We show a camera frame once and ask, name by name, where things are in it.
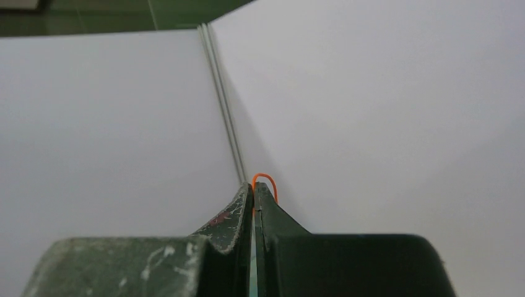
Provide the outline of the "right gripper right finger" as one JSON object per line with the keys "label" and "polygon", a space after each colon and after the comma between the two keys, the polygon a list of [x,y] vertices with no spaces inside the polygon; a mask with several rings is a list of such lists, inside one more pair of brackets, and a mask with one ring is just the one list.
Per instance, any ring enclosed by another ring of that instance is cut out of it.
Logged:
{"label": "right gripper right finger", "polygon": [[254,186],[259,296],[454,296],[443,261],[419,235],[316,234],[264,183]]}

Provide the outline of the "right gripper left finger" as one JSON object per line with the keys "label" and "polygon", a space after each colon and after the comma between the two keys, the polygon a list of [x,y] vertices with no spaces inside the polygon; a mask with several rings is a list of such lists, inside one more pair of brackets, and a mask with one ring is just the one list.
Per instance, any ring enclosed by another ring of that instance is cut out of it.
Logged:
{"label": "right gripper left finger", "polygon": [[24,296],[247,296],[254,196],[184,237],[84,237],[53,243]]}

